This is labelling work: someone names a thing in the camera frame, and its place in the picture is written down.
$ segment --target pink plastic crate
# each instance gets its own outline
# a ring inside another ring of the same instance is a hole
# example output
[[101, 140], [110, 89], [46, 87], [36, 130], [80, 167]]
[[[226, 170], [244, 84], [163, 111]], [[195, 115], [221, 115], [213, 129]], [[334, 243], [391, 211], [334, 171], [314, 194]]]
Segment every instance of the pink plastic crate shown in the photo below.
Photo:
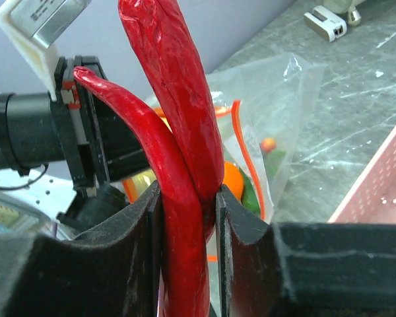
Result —
[[396, 126], [329, 222], [396, 223]]

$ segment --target plastic bag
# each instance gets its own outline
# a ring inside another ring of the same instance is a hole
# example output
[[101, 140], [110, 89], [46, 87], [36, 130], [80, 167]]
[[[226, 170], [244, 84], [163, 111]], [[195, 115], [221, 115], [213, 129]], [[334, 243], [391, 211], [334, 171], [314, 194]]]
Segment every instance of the plastic bag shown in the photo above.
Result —
[[[234, 100], [242, 102], [242, 133], [261, 186], [265, 188], [267, 222], [286, 186], [299, 134], [314, 112], [324, 69], [286, 53], [207, 77], [215, 106], [231, 108]], [[217, 122], [226, 149], [225, 159], [235, 162], [249, 177], [233, 132], [232, 116], [224, 116]], [[276, 141], [277, 147], [263, 155], [259, 144], [268, 137]]]

